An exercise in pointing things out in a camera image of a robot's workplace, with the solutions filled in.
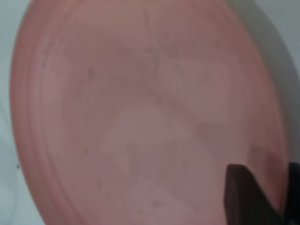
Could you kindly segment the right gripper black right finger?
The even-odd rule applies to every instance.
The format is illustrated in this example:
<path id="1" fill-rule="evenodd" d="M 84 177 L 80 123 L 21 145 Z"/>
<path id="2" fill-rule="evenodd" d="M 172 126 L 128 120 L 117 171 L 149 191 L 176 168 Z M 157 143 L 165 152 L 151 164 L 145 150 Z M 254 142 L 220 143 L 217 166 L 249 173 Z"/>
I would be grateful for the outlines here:
<path id="1" fill-rule="evenodd" d="M 300 164 L 289 163 L 287 199 L 284 225 L 300 224 Z"/>

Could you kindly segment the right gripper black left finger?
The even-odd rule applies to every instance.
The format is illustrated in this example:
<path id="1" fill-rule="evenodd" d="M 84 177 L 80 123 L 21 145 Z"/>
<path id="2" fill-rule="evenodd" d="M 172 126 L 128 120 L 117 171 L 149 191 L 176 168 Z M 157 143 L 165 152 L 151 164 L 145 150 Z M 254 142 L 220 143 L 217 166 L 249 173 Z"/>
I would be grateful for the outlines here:
<path id="1" fill-rule="evenodd" d="M 254 175 L 244 165 L 228 165 L 224 208 L 228 225 L 284 225 Z"/>

